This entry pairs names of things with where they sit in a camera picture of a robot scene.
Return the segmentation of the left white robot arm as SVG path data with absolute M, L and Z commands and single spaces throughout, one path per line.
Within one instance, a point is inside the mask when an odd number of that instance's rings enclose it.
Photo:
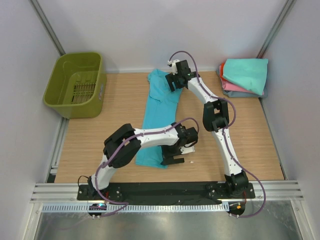
M 100 165 L 87 181 L 89 194 L 97 197 L 98 192 L 106 190 L 116 170 L 128 165 L 141 150 L 147 150 L 148 156 L 159 156 L 162 167 L 184 163 L 184 158 L 179 156 L 195 152 L 198 133 L 198 127 L 186 128 L 180 122 L 153 129 L 124 124 L 104 141 Z M 159 151 L 149 153 L 152 148 L 159 148 Z

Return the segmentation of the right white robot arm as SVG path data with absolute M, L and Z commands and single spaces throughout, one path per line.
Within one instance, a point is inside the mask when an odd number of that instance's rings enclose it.
M 202 123 L 206 131 L 210 132 L 218 145 L 225 177 L 225 191 L 230 196 L 244 196 L 249 186 L 246 172 L 239 166 L 228 129 L 230 119 L 228 102 L 216 96 L 205 85 L 196 71 L 191 71 L 187 60 L 169 60 L 171 73 L 165 76 L 170 90 L 187 88 L 203 103 Z

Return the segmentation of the blue t shirt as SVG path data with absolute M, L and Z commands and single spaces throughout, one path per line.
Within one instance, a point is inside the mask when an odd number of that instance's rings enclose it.
M 147 76 L 149 93 L 142 122 L 143 129 L 163 128 L 175 122 L 182 90 L 171 91 L 166 75 L 166 72 L 154 69 Z M 166 166 L 161 165 L 162 161 L 160 146 L 141 149 L 135 156 L 135 164 L 138 166 L 166 169 Z

